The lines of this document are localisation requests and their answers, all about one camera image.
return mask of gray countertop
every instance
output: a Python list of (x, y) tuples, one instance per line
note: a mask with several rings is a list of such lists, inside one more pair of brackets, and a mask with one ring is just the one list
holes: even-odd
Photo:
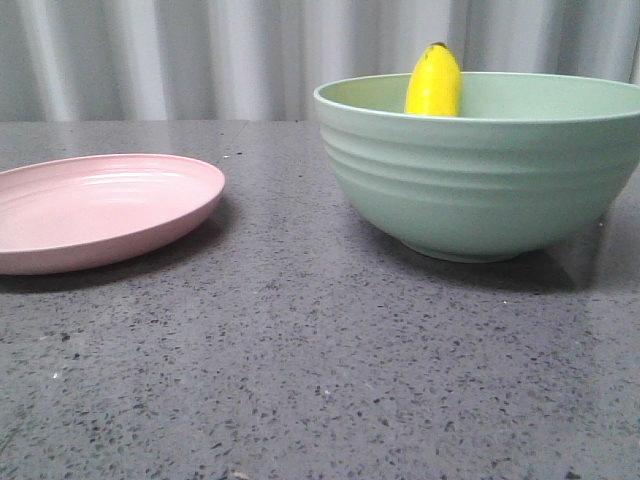
[(0, 276), (2, 479), (637, 479), (640, 177), (504, 263), (362, 220), (315, 123), (0, 124), (0, 168), (218, 166), (218, 208), (107, 267)]

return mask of plate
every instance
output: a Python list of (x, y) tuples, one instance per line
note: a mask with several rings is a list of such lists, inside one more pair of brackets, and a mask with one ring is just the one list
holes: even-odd
[(99, 267), (167, 245), (217, 205), (223, 173), (193, 158), (117, 154), (0, 173), (0, 273)]

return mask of white curtain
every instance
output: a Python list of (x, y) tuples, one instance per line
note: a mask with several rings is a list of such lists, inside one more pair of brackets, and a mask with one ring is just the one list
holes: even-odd
[(340, 78), (464, 70), (640, 82), (640, 0), (0, 0), (0, 120), (313, 117)]

